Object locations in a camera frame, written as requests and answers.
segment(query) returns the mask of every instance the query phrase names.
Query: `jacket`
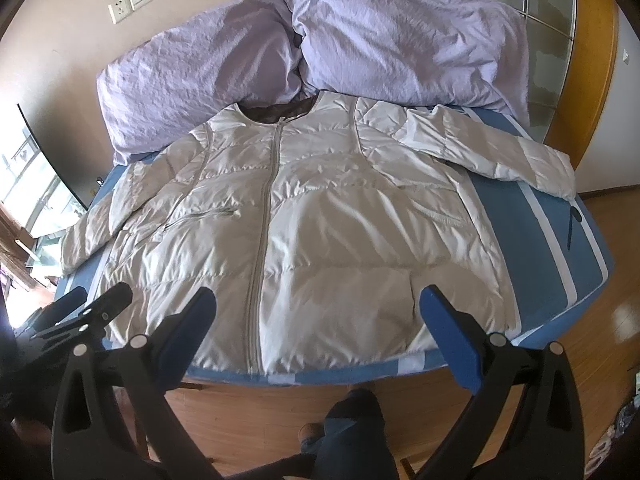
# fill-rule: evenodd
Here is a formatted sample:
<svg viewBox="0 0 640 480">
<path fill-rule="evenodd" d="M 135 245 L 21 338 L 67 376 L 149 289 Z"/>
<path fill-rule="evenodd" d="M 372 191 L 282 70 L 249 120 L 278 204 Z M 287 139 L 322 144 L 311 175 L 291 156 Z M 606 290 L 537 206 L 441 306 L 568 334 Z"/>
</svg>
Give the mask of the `jacket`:
<svg viewBox="0 0 640 480">
<path fill-rule="evenodd" d="M 129 166 L 69 229 L 63 271 L 108 244 L 97 292 L 123 281 L 134 293 L 110 325 L 118 344 L 208 286 L 218 312 L 194 364 L 216 371 L 289 374 L 432 349 L 417 306 L 431 283 L 513 337 L 509 273 L 465 170 L 575 196 L 564 153 L 440 105 L 321 92 L 277 124 L 231 105 Z"/>
</svg>

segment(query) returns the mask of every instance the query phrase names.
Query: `mattress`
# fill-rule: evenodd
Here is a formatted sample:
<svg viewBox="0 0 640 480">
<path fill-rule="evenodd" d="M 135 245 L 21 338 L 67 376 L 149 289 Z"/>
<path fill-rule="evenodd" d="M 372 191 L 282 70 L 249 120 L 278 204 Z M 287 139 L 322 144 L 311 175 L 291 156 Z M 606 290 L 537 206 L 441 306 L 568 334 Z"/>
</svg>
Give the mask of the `mattress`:
<svg viewBox="0 0 640 480">
<path fill-rule="evenodd" d="M 528 137 L 511 116 L 484 108 L 451 108 L 511 135 Z M 143 161 L 150 162 L 154 157 L 155 154 L 150 154 Z M 113 168 L 94 203 L 113 189 L 124 170 L 124 166 Z M 513 283 L 522 332 L 512 342 L 542 348 L 566 332 L 599 295 L 613 269 L 612 257 L 579 197 L 567 203 L 521 182 L 491 180 L 474 173 L 470 173 L 470 177 L 491 221 Z M 579 211 L 581 221 L 572 220 L 570 228 L 571 206 Z M 88 292 L 88 301 L 92 301 L 97 286 L 95 277 L 102 272 L 108 252 L 107 245 L 75 273 L 62 279 L 56 298 L 75 286 L 83 286 Z M 381 363 L 297 374 L 252 376 L 192 366 L 187 376 L 240 384 L 353 384 L 416 374 L 444 365 L 436 349 Z"/>
</svg>

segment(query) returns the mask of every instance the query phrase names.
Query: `pillow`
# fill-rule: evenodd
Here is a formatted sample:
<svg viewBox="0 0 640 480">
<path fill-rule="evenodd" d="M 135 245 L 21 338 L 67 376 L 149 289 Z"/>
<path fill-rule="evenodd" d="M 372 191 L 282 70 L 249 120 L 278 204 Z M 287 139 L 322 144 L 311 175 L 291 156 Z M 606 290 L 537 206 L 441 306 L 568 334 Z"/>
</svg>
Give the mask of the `pillow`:
<svg viewBox="0 0 640 480">
<path fill-rule="evenodd" d="M 114 163 L 161 150 L 229 104 L 291 101 L 302 84 L 295 39 L 284 0 L 236 0 L 109 64 L 97 83 Z"/>
<path fill-rule="evenodd" d="M 306 91 L 484 106 L 529 124 L 525 22 L 493 0 L 285 0 Z"/>
</svg>

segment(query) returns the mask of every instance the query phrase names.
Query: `jacket's left sleeve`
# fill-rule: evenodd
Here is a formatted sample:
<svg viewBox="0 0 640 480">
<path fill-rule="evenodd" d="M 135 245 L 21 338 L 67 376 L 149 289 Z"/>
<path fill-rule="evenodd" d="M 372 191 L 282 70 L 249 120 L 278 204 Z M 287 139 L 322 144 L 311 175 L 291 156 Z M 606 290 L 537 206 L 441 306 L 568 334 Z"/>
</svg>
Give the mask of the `jacket's left sleeve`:
<svg viewBox="0 0 640 480">
<path fill-rule="evenodd" d="M 193 135 L 176 140 L 151 164 L 129 166 L 113 190 L 103 197 L 62 240 L 62 274 L 67 276 L 113 238 L 129 217 L 175 178 L 202 151 Z"/>
<path fill-rule="evenodd" d="M 407 110 L 393 134 L 404 145 L 497 180 L 521 180 L 565 200 L 575 197 L 569 156 L 535 140 L 516 137 L 438 105 L 433 112 Z"/>
</svg>

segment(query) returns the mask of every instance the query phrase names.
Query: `metal screw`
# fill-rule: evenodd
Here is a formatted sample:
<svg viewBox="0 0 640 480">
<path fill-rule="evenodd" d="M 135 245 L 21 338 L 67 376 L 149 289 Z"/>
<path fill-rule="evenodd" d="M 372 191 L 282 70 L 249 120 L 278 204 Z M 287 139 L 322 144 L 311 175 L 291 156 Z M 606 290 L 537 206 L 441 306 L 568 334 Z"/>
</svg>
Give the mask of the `metal screw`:
<svg viewBox="0 0 640 480">
<path fill-rule="evenodd" d="M 494 332 L 489 336 L 489 343 L 494 346 L 505 346 L 507 344 L 507 338 L 499 332 Z"/>
<path fill-rule="evenodd" d="M 80 343 L 78 346 L 74 348 L 74 355 L 76 357 L 80 357 L 86 353 L 86 345 L 84 343 Z"/>
<path fill-rule="evenodd" d="M 558 341 L 552 341 L 549 343 L 549 350 L 551 350 L 553 354 L 562 355 L 564 347 Z"/>
<path fill-rule="evenodd" d="M 133 336 L 131 338 L 131 341 L 129 341 L 129 345 L 131 346 L 131 348 L 142 348 L 144 345 L 146 345 L 146 335 L 138 334 Z"/>
</svg>

